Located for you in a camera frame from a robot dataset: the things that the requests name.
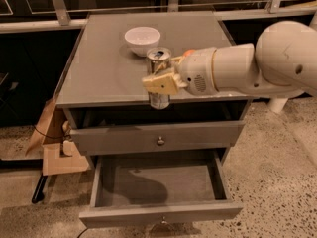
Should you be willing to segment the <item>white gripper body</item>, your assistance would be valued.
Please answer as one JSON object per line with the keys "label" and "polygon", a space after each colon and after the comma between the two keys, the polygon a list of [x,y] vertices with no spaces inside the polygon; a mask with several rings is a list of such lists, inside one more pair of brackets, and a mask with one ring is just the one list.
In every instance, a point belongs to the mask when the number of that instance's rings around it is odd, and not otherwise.
{"label": "white gripper body", "polygon": [[184,57],[178,67],[183,82],[187,84],[185,90],[192,95],[214,95],[217,90],[213,82],[212,66],[215,48],[195,50]]}

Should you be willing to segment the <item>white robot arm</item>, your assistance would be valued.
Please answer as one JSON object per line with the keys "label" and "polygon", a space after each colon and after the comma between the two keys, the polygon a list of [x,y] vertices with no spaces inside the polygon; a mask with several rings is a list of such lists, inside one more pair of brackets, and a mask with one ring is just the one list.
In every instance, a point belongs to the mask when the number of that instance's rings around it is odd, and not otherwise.
{"label": "white robot arm", "polygon": [[291,98],[317,95],[317,30],[295,21],[267,27],[253,44],[186,52],[142,79],[149,93]]}

